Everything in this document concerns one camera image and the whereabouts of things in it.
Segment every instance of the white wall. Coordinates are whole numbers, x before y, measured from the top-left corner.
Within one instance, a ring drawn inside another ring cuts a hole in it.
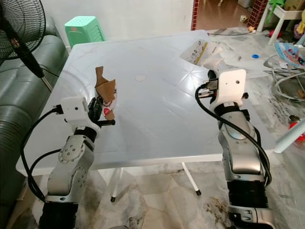
[[[106,40],[162,36],[191,29],[193,0],[42,0],[66,46],[64,24],[96,16]]]

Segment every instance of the green plastic stool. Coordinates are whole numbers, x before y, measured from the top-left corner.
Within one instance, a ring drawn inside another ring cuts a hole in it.
[[[77,16],[65,23],[65,31],[71,48],[76,44],[103,42],[104,35],[94,16]]]

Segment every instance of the robotic arm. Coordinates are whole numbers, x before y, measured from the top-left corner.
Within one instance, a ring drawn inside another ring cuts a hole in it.
[[[104,125],[115,121],[98,121],[102,107],[100,98],[89,104],[83,97],[61,100],[65,120],[73,135],[59,152],[58,162],[48,180],[48,194],[39,220],[40,229],[73,229],[78,204],[85,191],[87,173],[94,160],[94,140]]]
[[[222,60],[205,65],[212,69],[209,81],[196,90],[195,97],[202,109],[219,120],[229,218],[241,228],[275,229],[265,194],[265,185],[271,182],[269,161],[261,148],[258,130],[249,123],[248,111],[240,110],[242,99],[248,97],[244,93],[246,72],[224,70],[224,66]],[[206,97],[211,97],[210,109],[200,102]]]

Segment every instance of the table top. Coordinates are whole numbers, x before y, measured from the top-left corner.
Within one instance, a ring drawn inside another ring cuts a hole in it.
[[[206,31],[191,31],[75,45],[42,113],[64,97],[82,95],[89,102],[94,96],[95,67],[104,66],[103,76],[116,79],[116,125],[102,128],[91,169],[221,160],[217,121],[201,110],[194,98],[195,89],[207,79],[207,69],[179,57],[198,39],[210,40]],[[203,103],[209,106],[209,99]],[[264,149],[273,149],[274,139],[251,103],[245,100],[244,108],[262,135]],[[62,148],[69,135],[72,130],[64,115],[48,116],[25,147],[29,165],[42,154]],[[33,174],[50,173],[57,157],[43,159]],[[21,159],[16,169],[26,175]]]

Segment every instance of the fan grille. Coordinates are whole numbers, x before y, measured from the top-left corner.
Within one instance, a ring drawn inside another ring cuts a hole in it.
[[[0,20],[4,17],[29,51],[35,50],[45,32],[45,15],[40,0],[0,0],[0,8]],[[15,58],[18,56],[0,28],[0,60]]]

